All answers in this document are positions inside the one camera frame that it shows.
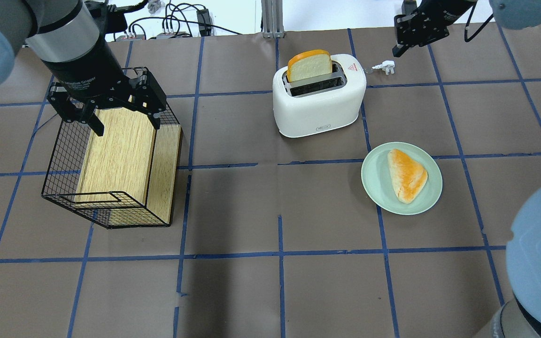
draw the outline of wire basket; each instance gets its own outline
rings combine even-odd
[[[168,104],[160,124],[179,124]],[[77,193],[91,133],[86,125],[61,122],[41,196],[106,229],[170,226],[124,191]],[[101,199],[76,201],[80,195],[101,195]]]

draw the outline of wooden block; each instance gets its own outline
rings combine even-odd
[[[180,140],[180,124],[162,125],[156,133],[146,207],[166,223],[170,223]]]
[[[102,137],[91,132],[77,193],[124,191],[144,204],[156,130],[145,114],[124,108],[97,111],[97,117],[105,129]],[[114,200],[108,194],[75,196],[75,202]]]
[[[107,192],[124,191],[170,223],[180,124],[162,125],[156,131],[146,115],[124,108],[98,111],[97,116],[105,130],[103,137],[91,132],[77,193],[100,194],[76,195],[75,202],[80,203],[75,207],[101,207],[97,201],[108,201],[107,207],[122,206]],[[131,210],[110,210],[109,223],[125,223]],[[134,212],[137,217],[143,215],[141,209]]]

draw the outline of light green plate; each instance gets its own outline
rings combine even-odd
[[[402,203],[395,196],[389,177],[387,154],[398,148],[427,170],[427,183],[421,193],[410,202]],[[364,189],[380,207],[400,215],[416,215],[435,205],[442,195],[442,172],[438,164],[423,149],[404,142],[384,143],[374,148],[363,161],[361,169]]]

